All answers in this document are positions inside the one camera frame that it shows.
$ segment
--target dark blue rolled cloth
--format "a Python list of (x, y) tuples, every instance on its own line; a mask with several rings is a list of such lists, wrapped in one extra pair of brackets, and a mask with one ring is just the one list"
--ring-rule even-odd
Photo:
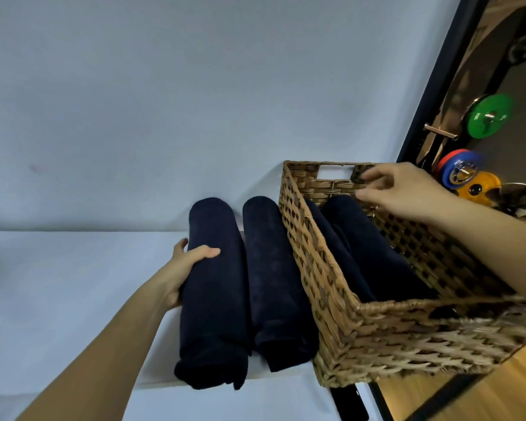
[(349, 250), (345, 247), (345, 245), (348, 245), (348, 243), (344, 243), (337, 233), (335, 233), (333, 227), (323, 216), (316, 204), (314, 204), (308, 198), (304, 198), (304, 200), (306, 201), (309, 211), (312, 213), (312, 217), (316, 222), (316, 226), (322, 233), (325, 243), (331, 251), (333, 258), (335, 261), (337, 261), (339, 268), (343, 272), (343, 276), (347, 281), (349, 289), (357, 295), (358, 299), (362, 303), (376, 301), (376, 296), (368, 286), (368, 283), (362, 275), (357, 262), (353, 259)]
[(329, 198), (321, 212), (348, 243), (379, 301), (438, 298), (438, 293), (421, 281), (407, 260), (394, 251), (355, 198), (348, 195)]
[(313, 359), (318, 332), (279, 207), (265, 196), (243, 206), (255, 349), (271, 372)]
[(197, 262), (181, 289), (179, 356), (175, 376), (194, 389), (234, 384), (247, 376), (251, 325), (245, 248), (230, 206), (203, 199), (189, 212), (189, 247), (220, 248)]

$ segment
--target yellow weight plate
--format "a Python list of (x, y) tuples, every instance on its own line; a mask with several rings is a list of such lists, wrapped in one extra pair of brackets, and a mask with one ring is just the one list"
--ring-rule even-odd
[(458, 196), (477, 204), (492, 206), (493, 203), (485, 196), (485, 192), (500, 185), (501, 181), (497, 176), (487, 171), (480, 171), (470, 183), (458, 188)]

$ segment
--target blue weight plate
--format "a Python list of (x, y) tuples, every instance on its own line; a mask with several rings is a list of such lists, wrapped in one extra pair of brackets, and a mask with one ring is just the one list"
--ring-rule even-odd
[(457, 189), (469, 183), (479, 172), (481, 164), (481, 155), (470, 150), (452, 156), (440, 170), (442, 184)]

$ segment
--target wicker basket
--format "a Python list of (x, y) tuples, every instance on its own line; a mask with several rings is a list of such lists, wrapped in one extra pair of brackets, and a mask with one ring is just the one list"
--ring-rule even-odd
[[(353, 165), (351, 180), (318, 180), (324, 164)], [(349, 290), (303, 196), (319, 206), (332, 195), (353, 195), (370, 166), (284, 163), (279, 207), (320, 331), (318, 381), (344, 387), (408, 373), (489, 373), (526, 344), (526, 302), (449, 236), (364, 206), (441, 299), (361, 303)], [(442, 306), (459, 317), (432, 317)]]

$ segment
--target finger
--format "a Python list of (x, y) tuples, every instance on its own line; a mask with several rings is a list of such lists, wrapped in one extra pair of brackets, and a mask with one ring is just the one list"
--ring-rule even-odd
[(187, 238), (183, 238), (182, 240), (177, 242), (177, 244), (175, 244), (175, 246), (173, 247), (173, 255), (183, 254), (183, 249), (185, 248), (188, 242), (189, 239)]
[(211, 248), (208, 245), (201, 245), (187, 252), (187, 257), (192, 263), (196, 263), (203, 258), (213, 258), (220, 254), (220, 248)]
[(394, 178), (392, 176), (382, 176), (377, 178), (372, 183), (366, 185), (366, 189), (389, 189), (394, 185)]
[(383, 205), (383, 202), (386, 199), (387, 190), (379, 189), (369, 189), (368, 187), (364, 189), (357, 190), (354, 195), (358, 200), (363, 202), (368, 202), (376, 205)]
[(376, 180), (382, 176), (393, 176), (398, 169), (398, 164), (378, 164), (361, 174), (360, 178), (366, 181)]

